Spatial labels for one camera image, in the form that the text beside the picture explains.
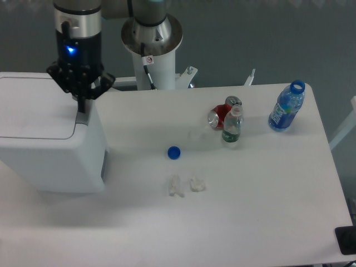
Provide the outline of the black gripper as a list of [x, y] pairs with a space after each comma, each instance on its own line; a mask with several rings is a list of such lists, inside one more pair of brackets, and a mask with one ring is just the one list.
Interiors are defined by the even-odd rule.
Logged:
[[86, 101], [107, 92], [115, 77], [103, 71], [101, 32], [86, 38], [71, 36], [71, 25], [64, 21], [56, 31], [58, 60], [46, 71], [65, 93], [77, 97], [78, 112], [86, 112]]

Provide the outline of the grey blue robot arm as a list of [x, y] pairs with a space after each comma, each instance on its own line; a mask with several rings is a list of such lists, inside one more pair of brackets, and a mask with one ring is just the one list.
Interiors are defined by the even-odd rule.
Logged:
[[58, 58], [47, 73], [77, 101], [80, 113], [115, 81], [102, 64], [103, 19], [125, 19], [121, 38], [139, 90], [175, 89], [183, 32], [165, 1], [54, 1], [53, 7]]

